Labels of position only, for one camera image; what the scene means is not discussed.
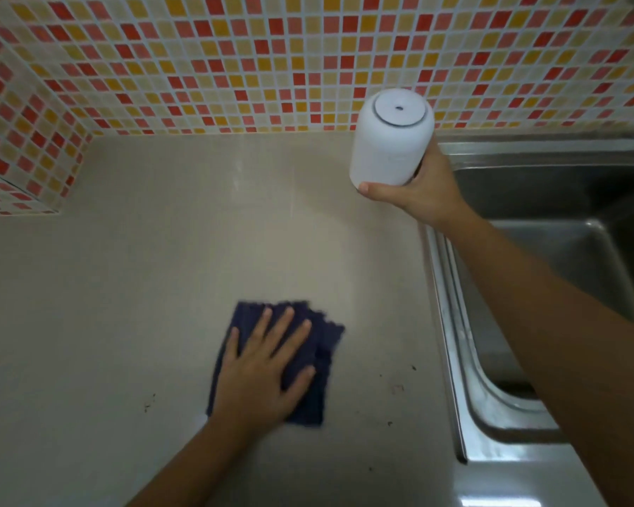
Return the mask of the person's left hand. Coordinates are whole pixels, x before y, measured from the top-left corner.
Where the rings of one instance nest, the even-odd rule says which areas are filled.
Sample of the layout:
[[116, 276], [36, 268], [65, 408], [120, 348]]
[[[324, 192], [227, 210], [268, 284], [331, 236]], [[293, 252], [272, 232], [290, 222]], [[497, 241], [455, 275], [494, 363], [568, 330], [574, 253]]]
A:
[[270, 358], [264, 357], [264, 337], [270, 331], [271, 309], [263, 311], [256, 327], [234, 362], [225, 362], [218, 377], [216, 397], [209, 416], [241, 418], [246, 423], [283, 423], [297, 403], [285, 403], [282, 373], [304, 344], [311, 322], [305, 320]]

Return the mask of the person's right hand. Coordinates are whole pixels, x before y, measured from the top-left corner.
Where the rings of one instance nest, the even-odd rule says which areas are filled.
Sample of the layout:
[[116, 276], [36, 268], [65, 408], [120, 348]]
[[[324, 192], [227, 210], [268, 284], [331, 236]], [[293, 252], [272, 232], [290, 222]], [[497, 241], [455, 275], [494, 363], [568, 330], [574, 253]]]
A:
[[401, 209], [415, 220], [446, 234], [466, 232], [479, 217], [463, 199], [448, 156], [433, 136], [424, 152], [417, 175], [406, 185], [408, 205]]

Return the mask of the dark blue cleaning cloth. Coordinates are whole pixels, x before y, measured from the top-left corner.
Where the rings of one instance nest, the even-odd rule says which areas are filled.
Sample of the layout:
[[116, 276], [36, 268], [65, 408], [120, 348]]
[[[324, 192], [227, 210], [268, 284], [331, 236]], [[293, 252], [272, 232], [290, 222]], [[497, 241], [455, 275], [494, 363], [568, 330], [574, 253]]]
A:
[[324, 422], [324, 409], [327, 396], [332, 358], [345, 332], [345, 326], [327, 319], [327, 315], [315, 311], [306, 300], [281, 301], [269, 304], [254, 301], [239, 301], [231, 317], [228, 330], [222, 341], [211, 380], [206, 414], [211, 415], [218, 386], [218, 377], [222, 368], [222, 358], [233, 328], [238, 330], [238, 352], [242, 352], [257, 325], [263, 311], [272, 311], [271, 325], [290, 307], [294, 317], [282, 337], [283, 344], [305, 320], [311, 322], [310, 333], [296, 355], [288, 363], [282, 373], [281, 389], [285, 391], [295, 381], [297, 375], [307, 366], [313, 366], [316, 374], [309, 389], [296, 408], [286, 418], [286, 423], [305, 427], [320, 427]]

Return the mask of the white cylindrical container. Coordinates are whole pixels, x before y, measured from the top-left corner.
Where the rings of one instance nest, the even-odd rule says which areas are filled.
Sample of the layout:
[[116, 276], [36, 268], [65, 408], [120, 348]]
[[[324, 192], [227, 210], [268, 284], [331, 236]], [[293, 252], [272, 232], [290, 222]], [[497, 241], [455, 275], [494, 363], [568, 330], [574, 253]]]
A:
[[368, 98], [358, 114], [349, 178], [402, 186], [421, 164], [433, 136], [435, 118], [428, 101], [411, 90], [392, 88]]

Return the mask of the person's left forearm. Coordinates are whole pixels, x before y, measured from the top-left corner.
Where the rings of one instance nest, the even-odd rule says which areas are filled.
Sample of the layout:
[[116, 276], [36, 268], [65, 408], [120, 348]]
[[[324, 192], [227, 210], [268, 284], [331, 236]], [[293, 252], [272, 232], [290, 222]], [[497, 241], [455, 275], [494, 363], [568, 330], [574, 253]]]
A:
[[203, 507], [241, 456], [277, 426], [210, 417], [126, 507]]

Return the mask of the stainless steel sink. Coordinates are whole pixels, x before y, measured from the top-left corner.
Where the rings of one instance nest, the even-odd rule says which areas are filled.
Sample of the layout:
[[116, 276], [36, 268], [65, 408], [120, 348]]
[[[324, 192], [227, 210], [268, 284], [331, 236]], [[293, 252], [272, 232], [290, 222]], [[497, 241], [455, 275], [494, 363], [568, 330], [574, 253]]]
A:
[[[634, 324], [634, 137], [451, 138], [440, 147], [474, 213]], [[428, 226], [423, 250], [457, 460], [583, 464], [450, 240]]]

